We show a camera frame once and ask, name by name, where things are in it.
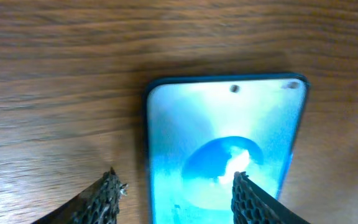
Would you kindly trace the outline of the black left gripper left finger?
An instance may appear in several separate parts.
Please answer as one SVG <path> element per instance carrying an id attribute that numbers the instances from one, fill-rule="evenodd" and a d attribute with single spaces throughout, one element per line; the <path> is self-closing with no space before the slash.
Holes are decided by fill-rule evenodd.
<path id="1" fill-rule="evenodd" d="M 35 223 L 117 224 L 119 201 L 127 194 L 126 189 L 127 184 L 123 184 L 111 168 L 84 191 Z"/>

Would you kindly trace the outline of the blue smartphone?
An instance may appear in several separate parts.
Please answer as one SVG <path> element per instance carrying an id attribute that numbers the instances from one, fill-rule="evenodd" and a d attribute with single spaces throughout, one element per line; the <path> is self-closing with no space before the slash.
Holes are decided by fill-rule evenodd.
<path id="1" fill-rule="evenodd" d="M 143 112 L 149 222 L 232 223 L 236 172 L 278 199 L 309 88 L 290 72 L 150 82 Z"/>

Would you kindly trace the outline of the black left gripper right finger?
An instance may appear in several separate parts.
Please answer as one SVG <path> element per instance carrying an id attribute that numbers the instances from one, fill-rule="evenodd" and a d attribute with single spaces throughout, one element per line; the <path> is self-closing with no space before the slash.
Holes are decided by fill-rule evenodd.
<path id="1" fill-rule="evenodd" d="M 234 224 L 310 224 L 249 179 L 235 172 L 231 210 Z"/>

